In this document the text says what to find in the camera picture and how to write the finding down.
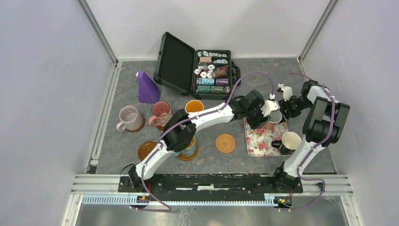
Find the blue mug yellow inside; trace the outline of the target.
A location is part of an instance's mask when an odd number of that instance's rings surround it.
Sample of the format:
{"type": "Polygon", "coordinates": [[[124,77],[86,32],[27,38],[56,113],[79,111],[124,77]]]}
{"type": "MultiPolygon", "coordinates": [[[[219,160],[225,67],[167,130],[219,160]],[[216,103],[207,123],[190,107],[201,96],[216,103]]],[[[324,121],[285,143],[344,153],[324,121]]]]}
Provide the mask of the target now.
{"type": "Polygon", "coordinates": [[[174,156],[177,156],[182,161],[191,161],[198,154],[198,145],[196,138],[193,137],[190,144],[182,151],[175,153],[174,156]]]}

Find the floral rectangular tray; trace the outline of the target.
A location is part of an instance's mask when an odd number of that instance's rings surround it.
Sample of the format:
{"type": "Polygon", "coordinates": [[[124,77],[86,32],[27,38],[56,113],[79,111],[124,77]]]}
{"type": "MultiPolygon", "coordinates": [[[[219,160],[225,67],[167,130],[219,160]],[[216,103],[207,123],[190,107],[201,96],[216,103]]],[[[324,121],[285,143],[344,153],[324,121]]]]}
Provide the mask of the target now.
{"type": "Polygon", "coordinates": [[[271,146],[272,141],[280,140],[288,132],[286,122],[279,123],[271,129],[251,129],[244,118],[247,153],[251,157],[283,156],[277,148],[271,146]]]}

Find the black mug cream inside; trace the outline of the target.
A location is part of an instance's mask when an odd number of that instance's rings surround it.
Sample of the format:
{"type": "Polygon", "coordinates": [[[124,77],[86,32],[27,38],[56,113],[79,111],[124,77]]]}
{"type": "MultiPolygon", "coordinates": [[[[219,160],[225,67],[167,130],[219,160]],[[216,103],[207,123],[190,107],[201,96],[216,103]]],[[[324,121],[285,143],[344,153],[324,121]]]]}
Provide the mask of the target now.
{"type": "Polygon", "coordinates": [[[286,132],[280,140],[271,142],[271,146],[276,148],[281,155],[291,155],[300,145],[302,139],[295,132],[286,132]]]}

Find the woven rattan round coaster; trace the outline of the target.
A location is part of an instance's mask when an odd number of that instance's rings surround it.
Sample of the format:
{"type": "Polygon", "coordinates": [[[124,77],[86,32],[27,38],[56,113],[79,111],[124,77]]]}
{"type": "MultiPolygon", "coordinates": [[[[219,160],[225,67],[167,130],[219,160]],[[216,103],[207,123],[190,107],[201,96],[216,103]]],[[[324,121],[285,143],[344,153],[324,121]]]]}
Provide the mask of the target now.
{"type": "Polygon", "coordinates": [[[231,134],[221,134],[215,140],[215,146],[222,153],[230,153],[236,147],[236,142],[231,134]]]}

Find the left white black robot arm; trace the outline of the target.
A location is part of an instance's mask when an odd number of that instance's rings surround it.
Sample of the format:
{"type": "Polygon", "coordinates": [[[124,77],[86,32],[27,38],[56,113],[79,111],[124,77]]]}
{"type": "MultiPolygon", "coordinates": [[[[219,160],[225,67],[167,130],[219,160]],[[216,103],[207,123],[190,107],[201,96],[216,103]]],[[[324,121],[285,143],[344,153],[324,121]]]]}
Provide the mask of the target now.
{"type": "Polygon", "coordinates": [[[258,129],[269,121],[270,113],[276,109],[277,102],[265,100],[257,90],[252,90],[246,96],[229,97],[216,107],[200,112],[177,111],[149,155],[128,171],[130,186],[137,192],[144,191],[156,169],[172,154],[186,149],[200,130],[243,118],[251,128],[258,129]]]}

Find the pink ceramic mug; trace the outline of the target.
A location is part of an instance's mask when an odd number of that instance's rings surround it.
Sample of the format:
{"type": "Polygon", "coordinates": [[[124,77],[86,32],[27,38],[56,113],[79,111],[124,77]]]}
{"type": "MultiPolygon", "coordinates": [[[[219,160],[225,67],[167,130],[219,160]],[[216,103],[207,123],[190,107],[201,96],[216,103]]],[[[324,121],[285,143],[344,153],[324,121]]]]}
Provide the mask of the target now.
{"type": "Polygon", "coordinates": [[[149,118],[148,123],[151,127],[157,127],[162,130],[172,118],[172,115],[169,103],[158,101],[152,106],[152,116],[149,118]]]}

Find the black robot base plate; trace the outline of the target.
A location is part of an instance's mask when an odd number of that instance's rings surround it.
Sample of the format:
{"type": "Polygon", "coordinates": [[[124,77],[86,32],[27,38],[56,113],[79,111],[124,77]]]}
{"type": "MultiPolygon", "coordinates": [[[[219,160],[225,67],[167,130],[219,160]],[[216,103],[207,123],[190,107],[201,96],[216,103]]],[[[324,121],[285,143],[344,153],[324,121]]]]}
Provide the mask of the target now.
{"type": "Polygon", "coordinates": [[[268,174],[154,174],[143,183],[122,176],[118,191],[145,193],[161,201],[261,201],[265,194],[300,194],[299,178],[285,180],[268,174]]]}

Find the lavender ceramic mug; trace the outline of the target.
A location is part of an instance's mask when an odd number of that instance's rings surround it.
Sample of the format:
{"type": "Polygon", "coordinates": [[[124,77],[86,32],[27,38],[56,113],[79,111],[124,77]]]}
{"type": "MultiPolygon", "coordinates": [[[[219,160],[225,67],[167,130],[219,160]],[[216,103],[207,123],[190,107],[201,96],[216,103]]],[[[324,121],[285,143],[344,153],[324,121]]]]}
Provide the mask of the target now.
{"type": "Polygon", "coordinates": [[[133,106],[126,106],[119,112],[120,122],[116,125],[118,132],[123,132],[126,129],[137,129],[142,123],[142,115],[133,106]]]}

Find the brown wooden coaster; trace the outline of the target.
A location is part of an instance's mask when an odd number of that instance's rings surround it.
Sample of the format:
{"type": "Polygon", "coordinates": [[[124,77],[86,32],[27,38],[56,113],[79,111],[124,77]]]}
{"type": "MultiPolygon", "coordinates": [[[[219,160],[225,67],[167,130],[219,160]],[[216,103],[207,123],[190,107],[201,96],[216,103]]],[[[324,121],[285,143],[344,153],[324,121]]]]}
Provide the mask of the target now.
{"type": "Polygon", "coordinates": [[[140,125],[140,127],[138,127],[137,129],[131,130],[131,129],[126,129],[129,132],[138,132],[140,131],[143,127],[145,126],[145,118],[142,116],[142,123],[140,125]]]}
{"type": "Polygon", "coordinates": [[[183,151],[178,154],[178,158],[182,161],[191,161],[193,160],[198,154],[198,146],[192,145],[191,147],[187,147],[183,151]]]}
{"type": "Polygon", "coordinates": [[[151,151],[156,147],[157,142],[154,141],[146,141],[140,145],[137,151],[137,156],[140,161],[143,161],[151,151]]]}

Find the floral mug orange inside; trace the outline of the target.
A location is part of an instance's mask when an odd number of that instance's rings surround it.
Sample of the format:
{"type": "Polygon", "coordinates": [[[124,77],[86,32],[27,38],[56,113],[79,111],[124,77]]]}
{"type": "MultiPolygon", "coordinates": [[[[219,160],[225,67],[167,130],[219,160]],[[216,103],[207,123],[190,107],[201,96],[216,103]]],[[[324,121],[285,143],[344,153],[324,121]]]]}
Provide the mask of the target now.
{"type": "Polygon", "coordinates": [[[191,100],[186,103],[184,109],[187,113],[195,113],[195,112],[203,111],[205,108],[201,101],[191,100]]]}

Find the white ceramic mug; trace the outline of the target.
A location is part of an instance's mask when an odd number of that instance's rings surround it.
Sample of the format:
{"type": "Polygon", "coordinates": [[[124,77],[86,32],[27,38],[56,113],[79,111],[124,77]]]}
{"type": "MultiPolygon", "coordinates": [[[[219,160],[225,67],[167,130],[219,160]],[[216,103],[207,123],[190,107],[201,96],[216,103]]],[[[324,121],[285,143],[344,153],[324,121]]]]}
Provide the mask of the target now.
{"type": "Polygon", "coordinates": [[[283,119],[283,115],[280,111],[275,111],[269,114],[270,120],[265,123],[263,129],[272,129],[277,126],[283,119]]]}

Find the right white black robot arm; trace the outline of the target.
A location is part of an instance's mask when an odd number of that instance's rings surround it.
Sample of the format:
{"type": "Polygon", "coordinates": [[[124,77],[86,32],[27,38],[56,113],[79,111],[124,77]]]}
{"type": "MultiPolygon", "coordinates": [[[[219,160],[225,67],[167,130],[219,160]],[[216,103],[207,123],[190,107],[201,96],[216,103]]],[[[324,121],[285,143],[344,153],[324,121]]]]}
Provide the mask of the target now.
{"type": "Polygon", "coordinates": [[[290,158],[276,168],[272,176],[272,187],[277,192],[299,191],[301,176],[310,161],[324,148],[335,144],[341,137],[350,106],[336,100],[327,87],[309,80],[303,84],[301,95],[279,101],[282,115],[286,119],[297,117],[302,110],[310,111],[304,121],[302,134],[284,133],[272,147],[290,158]]]}

